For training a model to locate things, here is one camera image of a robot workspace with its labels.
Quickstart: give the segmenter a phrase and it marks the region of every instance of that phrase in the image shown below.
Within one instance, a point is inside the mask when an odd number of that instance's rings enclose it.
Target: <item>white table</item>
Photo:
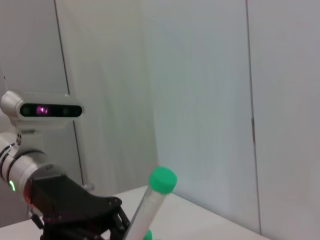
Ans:
[[[145,190],[146,187],[141,187],[117,195],[129,219]],[[165,199],[150,229],[153,239],[160,240],[267,240],[174,194]],[[40,240],[41,234],[31,220],[0,228],[2,240]]]

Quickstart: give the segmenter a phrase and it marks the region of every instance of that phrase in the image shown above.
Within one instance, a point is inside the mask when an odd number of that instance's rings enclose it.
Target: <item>test tube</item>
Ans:
[[[174,190],[177,176],[170,169],[157,166],[149,177],[149,185],[135,211],[124,240],[143,240],[166,196]]]

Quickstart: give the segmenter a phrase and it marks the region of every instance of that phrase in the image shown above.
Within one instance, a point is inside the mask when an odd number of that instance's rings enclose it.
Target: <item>white panel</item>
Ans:
[[[0,1],[0,64],[9,90],[68,93],[54,0]],[[81,183],[73,124],[43,136],[50,160]]]
[[[138,0],[57,1],[71,92],[86,114],[77,124],[81,162],[95,193],[147,184],[157,164]]]
[[[244,0],[143,0],[158,161],[176,193],[259,232]]]
[[[262,234],[320,239],[320,1],[250,0]]]

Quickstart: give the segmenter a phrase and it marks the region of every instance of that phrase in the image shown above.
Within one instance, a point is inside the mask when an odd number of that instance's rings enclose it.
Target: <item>pink light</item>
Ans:
[[[43,106],[37,106],[36,107],[36,114],[48,114],[48,108],[47,107],[43,107]]]

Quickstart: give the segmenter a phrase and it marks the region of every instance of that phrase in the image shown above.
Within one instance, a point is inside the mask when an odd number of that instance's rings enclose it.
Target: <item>green object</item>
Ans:
[[[146,231],[146,234],[144,235],[143,240],[152,240],[152,232],[150,229]]]
[[[12,191],[16,191],[16,188],[15,188],[15,184],[14,184],[14,182],[13,181],[9,181],[9,184],[10,184],[10,186],[11,186],[11,188],[12,188]]]
[[[161,194],[172,193],[178,178],[169,168],[157,166],[149,177],[149,185],[153,191]]]

